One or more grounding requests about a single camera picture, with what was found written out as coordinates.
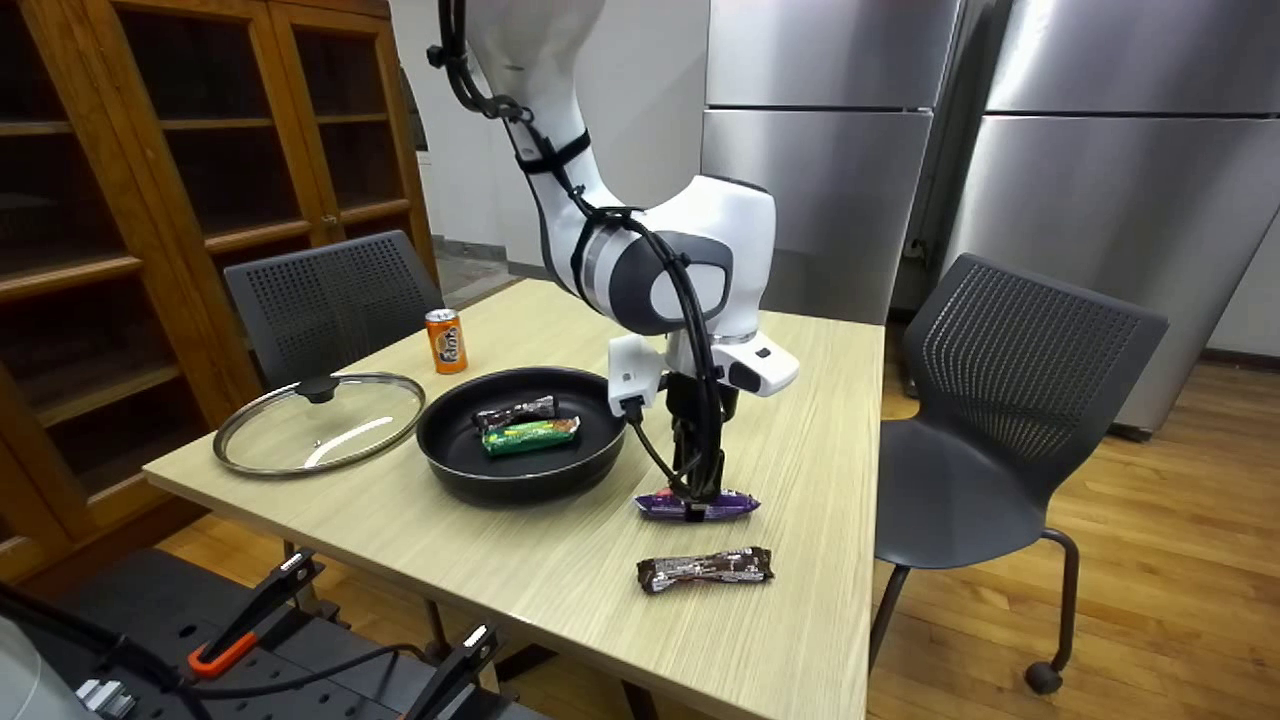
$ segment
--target chair backrest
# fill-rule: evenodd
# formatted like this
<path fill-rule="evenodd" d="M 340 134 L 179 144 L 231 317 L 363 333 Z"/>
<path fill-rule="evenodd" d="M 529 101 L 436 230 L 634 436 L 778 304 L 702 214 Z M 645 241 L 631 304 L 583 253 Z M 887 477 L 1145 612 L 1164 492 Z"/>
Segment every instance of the chair backrest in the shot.
<path fill-rule="evenodd" d="M 1113 429 L 1164 337 L 1125 298 L 959 257 L 903 333 L 919 421 L 1053 495 Z"/>
<path fill-rule="evenodd" d="M 441 306 L 403 230 L 229 262 L 225 281 L 266 386 L 327 377 Z"/>

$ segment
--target stainless steel refrigerator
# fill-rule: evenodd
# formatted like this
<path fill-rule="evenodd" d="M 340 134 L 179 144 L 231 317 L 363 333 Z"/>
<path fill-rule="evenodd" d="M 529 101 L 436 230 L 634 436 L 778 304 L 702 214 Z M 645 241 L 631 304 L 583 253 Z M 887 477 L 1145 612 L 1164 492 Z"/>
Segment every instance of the stainless steel refrigerator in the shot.
<path fill-rule="evenodd" d="M 1280 205 L 1274 0 L 1013 0 L 949 261 L 1169 317 L 1120 412 L 1149 436 Z"/>
<path fill-rule="evenodd" d="M 711 0 L 702 172 L 777 196 L 766 306 L 885 320 L 963 0 Z"/>

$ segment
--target small bottle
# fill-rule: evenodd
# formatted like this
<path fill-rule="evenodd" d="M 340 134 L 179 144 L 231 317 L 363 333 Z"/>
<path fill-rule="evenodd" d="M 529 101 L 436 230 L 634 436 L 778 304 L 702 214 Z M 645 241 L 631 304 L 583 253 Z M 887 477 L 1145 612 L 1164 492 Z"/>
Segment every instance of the small bottle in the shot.
<path fill-rule="evenodd" d="M 469 369 L 462 320 L 452 306 L 427 313 L 431 360 L 441 377 Z"/>

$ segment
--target glass lid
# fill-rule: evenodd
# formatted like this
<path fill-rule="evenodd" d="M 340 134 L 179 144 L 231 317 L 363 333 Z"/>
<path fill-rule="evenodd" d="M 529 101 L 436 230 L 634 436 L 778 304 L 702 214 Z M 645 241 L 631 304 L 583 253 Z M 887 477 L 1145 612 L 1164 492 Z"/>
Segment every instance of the glass lid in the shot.
<path fill-rule="evenodd" d="M 244 405 L 211 450 L 239 477 L 314 477 L 403 439 L 422 399 L 416 381 L 382 372 L 298 381 Z"/>

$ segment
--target chair wheel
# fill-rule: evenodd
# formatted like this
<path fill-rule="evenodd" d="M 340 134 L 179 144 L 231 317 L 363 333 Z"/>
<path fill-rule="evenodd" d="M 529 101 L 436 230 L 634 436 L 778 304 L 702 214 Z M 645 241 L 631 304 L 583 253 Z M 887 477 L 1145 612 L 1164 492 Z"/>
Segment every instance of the chair wheel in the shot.
<path fill-rule="evenodd" d="M 1034 696 L 1053 696 L 1055 689 L 1065 689 L 1065 671 L 1055 671 L 1053 664 L 1026 664 L 1022 678 Z"/>

